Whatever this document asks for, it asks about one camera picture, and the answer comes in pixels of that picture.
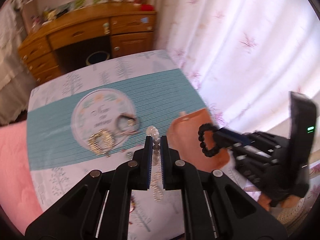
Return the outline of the teal patterned tablecloth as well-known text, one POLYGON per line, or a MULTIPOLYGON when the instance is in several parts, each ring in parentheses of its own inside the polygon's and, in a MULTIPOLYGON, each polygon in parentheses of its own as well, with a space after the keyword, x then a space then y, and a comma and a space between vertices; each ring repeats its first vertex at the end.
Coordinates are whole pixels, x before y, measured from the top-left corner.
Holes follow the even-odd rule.
POLYGON ((27 117, 28 160, 34 189, 47 210, 91 170, 114 170, 145 141, 154 126, 164 135, 183 111, 208 108, 221 125, 245 91, 235 72, 185 74, 164 50, 119 57, 68 73, 35 88, 27 117), (116 118, 134 114, 139 133, 119 135, 116 118), (108 154, 90 151, 88 139, 109 130, 108 154))

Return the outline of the white lace bed skirt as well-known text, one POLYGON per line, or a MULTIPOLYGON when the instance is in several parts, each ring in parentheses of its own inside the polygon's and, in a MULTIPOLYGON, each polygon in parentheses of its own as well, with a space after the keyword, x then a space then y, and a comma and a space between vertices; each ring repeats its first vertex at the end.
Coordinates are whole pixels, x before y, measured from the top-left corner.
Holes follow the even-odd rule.
POLYGON ((18 54, 26 36, 18 0, 6 0, 1 7, 1 125, 28 109, 30 93, 36 87, 18 54))

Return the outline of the wooden desk with drawers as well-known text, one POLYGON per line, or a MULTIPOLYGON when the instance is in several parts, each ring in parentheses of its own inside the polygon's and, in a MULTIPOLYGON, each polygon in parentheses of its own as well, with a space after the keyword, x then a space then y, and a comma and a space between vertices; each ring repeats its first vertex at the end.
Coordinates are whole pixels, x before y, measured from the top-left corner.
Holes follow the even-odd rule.
POLYGON ((57 50, 94 38, 108 38, 111 56, 121 57, 153 48, 157 12, 148 4, 104 3, 68 12, 31 31, 18 48, 38 85, 64 74, 57 50))

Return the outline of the gold leaf hair comb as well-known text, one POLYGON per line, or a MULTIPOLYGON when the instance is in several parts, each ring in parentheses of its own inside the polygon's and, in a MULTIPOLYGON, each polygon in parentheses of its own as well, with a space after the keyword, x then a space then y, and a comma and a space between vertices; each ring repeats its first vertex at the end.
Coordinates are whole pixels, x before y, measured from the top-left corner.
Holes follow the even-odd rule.
POLYGON ((114 135, 107 129, 99 130, 88 139, 89 149, 96 155, 108 154, 115 144, 114 135))

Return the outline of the pink smart watch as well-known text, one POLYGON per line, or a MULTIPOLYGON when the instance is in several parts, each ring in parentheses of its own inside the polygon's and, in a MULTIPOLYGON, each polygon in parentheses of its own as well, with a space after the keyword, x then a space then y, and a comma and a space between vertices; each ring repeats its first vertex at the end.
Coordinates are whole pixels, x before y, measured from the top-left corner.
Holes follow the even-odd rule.
POLYGON ((116 118, 116 132, 119 135, 134 135, 139 133, 139 121, 134 114, 121 113, 116 118))

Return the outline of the pink blanket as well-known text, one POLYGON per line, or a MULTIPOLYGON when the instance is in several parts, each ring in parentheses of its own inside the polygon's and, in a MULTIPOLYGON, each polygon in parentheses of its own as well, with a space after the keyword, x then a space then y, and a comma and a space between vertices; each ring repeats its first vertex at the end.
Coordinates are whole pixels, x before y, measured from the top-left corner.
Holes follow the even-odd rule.
POLYGON ((31 179, 27 122, 1 127, 1 207, 20 233, 43 211, 31 179))

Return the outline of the peach jewelry box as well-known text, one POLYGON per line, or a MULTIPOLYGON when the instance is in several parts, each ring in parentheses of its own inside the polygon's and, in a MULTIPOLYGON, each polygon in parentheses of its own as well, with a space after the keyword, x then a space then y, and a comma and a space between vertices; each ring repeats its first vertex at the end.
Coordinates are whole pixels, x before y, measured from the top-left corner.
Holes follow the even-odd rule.
POLYGON ((202 124, 211 123, 210 114, 203 108, 193 113, 180 113, 180 116, 172 121, 167 131, 168 145, 179 152, 180 158, 193 164, 198 170, 212 172, 220 169, 228 173, 231 159, 226 149, 221 149, 214 157, 206 157, 202 153, 198 140, 199 127, 202 124))

